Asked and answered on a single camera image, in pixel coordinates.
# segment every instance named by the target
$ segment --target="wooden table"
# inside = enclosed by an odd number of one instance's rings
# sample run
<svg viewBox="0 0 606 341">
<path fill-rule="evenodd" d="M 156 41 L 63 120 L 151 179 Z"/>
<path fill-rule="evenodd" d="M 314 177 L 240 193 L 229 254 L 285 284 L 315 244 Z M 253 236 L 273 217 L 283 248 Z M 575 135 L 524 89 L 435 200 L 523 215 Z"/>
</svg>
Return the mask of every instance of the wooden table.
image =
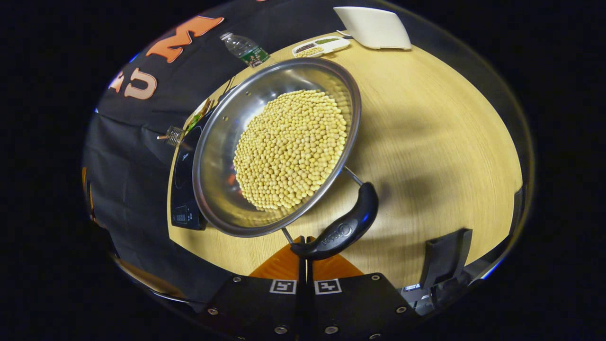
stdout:
<svg viewBox="0 0 606 341">
<path fill-rule="evenodd" d="M 364 273 L 382 272 L 400 288 L 419 283 L 426 240 L 466 227 L 473 230 L 467 264 L 473 262 L 507 236 L 514 193 L 522 186 L 505 124 L 471 83 L 429 53 L 415 46 L 411 51 L 372 50 L 349 41 L 346 49 L 321 58 L 345 67 L 360 88 L 361 125 L 347 166 L 375 185 L 379 213 L 368 232 L 341 255 Z M 290 59 L 300 43 L 271 56 Z M 246 68 L 233 85 L 252 73 Z M 218 99 L 226 85 L 210 98 Z M 317 237 L 351 209 L 357 195 L 358 186 L 340 176 L 289 232 Z M 237 274 L 248 275 L 287 244 L 280 231 L 238 238 L 214 228 L 172 226 L 169 202 L 170 238 Z"/>
</svg>

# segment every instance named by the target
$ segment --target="black induction stove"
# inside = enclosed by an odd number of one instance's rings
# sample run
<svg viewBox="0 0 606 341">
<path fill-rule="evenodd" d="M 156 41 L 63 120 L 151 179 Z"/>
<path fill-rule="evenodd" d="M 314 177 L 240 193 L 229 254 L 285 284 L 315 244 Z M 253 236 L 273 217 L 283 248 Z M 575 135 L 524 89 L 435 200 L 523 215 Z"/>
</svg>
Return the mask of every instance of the black induction stove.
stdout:
<svg viewBox="0 0 606 341">
<path fill-rule="evenodd" d="M 177 148 L 177 160 L 173 169 L 173 181 L 170 184 L 170 220 L 173 226 L 179 228 L 204 230 L 206 220 L 198 209 L 193 193 L 192 169 L 193 156 L 202 135 L 202 128 L 211 113 L 202 117 L 190 130 Z"/>
</svg>

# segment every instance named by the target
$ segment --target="black handle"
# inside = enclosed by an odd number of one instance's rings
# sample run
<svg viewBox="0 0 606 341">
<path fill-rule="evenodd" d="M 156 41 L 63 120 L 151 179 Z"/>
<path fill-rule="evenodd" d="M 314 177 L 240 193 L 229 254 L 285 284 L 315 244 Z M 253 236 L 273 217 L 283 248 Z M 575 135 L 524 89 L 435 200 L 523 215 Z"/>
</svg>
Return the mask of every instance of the black handle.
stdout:
<svg viewBox="0 0 606 341">
<path fill-rule="evenodd" d="M 379 197 L 371 183 L 364 183 L 358 190 L 358 200 L 353 208 L 330 224 L 311 243 L 295 243 L 291 251 L 301 258 L 320 260 L 338 254 L 360 239 L 373 224 L 379 210 Z"/>
</svg>

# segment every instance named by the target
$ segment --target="plastic bottle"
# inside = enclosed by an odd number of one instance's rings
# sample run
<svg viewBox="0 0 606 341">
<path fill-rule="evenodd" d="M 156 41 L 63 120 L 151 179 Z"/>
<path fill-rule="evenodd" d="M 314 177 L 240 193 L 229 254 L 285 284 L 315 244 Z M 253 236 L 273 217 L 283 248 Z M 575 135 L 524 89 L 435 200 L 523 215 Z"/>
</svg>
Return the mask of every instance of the plastic bottle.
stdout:
<svg viewBox="0 0 606 341">
<path fill-rule="evenodd" d="M 225 42 L 229 52 L 252 68 L 261 64 L 272 64 L 272 62 L 268 62 L 270 55 L 254 41 L 243 36 L 236 36 L 232 32 L 225 32 L 220 38 Z"/>
</svg>

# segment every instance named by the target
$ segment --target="white container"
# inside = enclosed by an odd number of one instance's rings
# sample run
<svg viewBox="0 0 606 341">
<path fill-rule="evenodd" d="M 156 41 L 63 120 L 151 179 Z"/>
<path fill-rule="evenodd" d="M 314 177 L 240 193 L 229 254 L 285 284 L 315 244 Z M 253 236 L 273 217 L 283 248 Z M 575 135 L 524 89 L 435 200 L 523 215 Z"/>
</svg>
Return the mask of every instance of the white container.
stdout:
<svg viewBox="0 0 606 341">
<path fill-rule="evenodd" d="M 337 39 L 337 40 L 325 42 L 323 44 L 316 43 L 317 41 L 324 40 L 324 39 Z M 326 36 L 323 38 L 318 38 L 318 39 L 304 42 L 303 44 L 294 47 L 292 50 L 293 56 L 295 56 L 295 57 L 297 56 L 297 53 L 295 51 L 297 51 L 298 48 L 308 45 L 308 44 L 313 44 L 313 47 L 310 47 L 309 49 L 314 49 L 316 47 L 322 47 L 322 49 L 323 49 L 322 52 L 318 52 L 313 55 L 307 56 L 308 58 L 312 58 L 312 57 L 320 57 L 321 55 L 324 55 L 326 53 L 342 50 L 342 49 L 346 48 L 347 46 L 349 46 L 350 43 L 347 41 L 347 39 L 343 39 L 340 36 Z"/>
<path fill-rule="evenodd" d="M 333 7 L 349 34 L 369 49 L 410 50 L 410 38 L 397 14 L 368 7 Z"/>
</svg>

